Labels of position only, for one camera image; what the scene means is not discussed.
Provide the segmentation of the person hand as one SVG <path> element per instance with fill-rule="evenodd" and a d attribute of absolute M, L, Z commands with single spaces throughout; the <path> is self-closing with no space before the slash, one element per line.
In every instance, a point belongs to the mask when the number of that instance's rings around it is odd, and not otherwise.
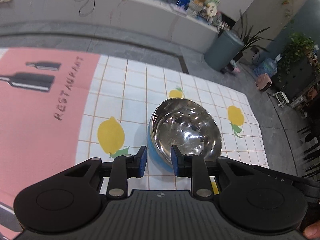
<path fill-rule="evenodd" d="M 306 227 L 303 236 L 307 239 L 316 239 L 320 237 L 320 221 Z"/>

